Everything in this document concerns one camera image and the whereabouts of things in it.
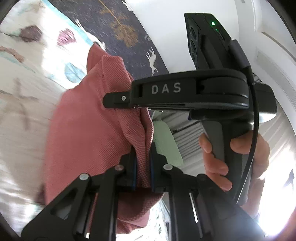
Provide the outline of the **person's right hand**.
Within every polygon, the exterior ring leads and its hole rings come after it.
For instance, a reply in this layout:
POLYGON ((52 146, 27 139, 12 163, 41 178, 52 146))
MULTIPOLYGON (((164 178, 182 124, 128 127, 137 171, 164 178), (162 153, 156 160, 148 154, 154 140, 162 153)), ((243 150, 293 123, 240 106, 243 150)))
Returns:
MULTIPOLYGON (((232 139, 230 142, 231 149, 239 154, 248 154, 250 151, 252 134, 253 132, 250 131, 242 136, 232 139)), ((212 153, 212 145, 205 134, 202 134, 199 137, 199 144, 203 150, 206 175, 223 191, 231 190, 232 182, 226 178, 229 168, 223 161, 214 157, 212 153)), ((248 191, 248 200, 241 206, 242 209, 253 218, 259 214, 259 204, 265 182, 263 173, 269 166, 269 155, 270 147, 268 142, 261 135, 258 135, 253 159, 252 177, 248 191)))

